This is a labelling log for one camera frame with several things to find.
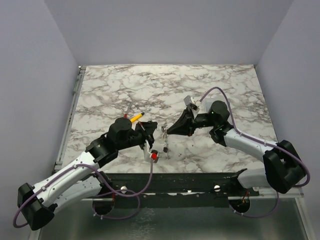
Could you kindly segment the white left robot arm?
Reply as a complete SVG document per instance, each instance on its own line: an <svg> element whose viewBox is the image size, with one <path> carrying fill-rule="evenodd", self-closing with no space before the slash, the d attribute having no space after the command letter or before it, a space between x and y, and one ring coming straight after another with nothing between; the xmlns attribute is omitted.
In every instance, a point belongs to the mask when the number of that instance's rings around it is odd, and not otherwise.
<svg viewBox="0 0 320 240"><path fill-rule="evenodd" d="M24 183L18 188L18 211L13 218L17 224L19 214L36 231L47 225L55 214L70 203L88 197L106 197L115 194L125 198L138 197L146 188L135 192L129 189L115 189L101 168L118 157L119 151L139 146L144 159L153 164L158 152L153 150L153 133L158 127L156 121L137 122L132 127L128 118L120 117L109 127L108 132L93 140L86 149L64 168L33 185Z"/></svg>

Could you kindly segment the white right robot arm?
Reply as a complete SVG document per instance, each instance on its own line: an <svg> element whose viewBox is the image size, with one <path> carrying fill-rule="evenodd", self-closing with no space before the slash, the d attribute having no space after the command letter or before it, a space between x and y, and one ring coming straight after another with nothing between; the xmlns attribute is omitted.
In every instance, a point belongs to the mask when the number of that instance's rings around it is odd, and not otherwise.
<svg viewBox="0 0 320 240"><path fill-rule="evenodd" d="M206 113L196 114L195 110L196 105L189 103L167 134L192 136L196 129L211 128L209 135L216 144L239 150L264 165L259 169L238 171L236 179L229 184L234 195L240 196L253 187L270 187L285 194L307 175L289 141L265 141L238 133L228 121L230 112L225 102L214 101Z"/></svg>

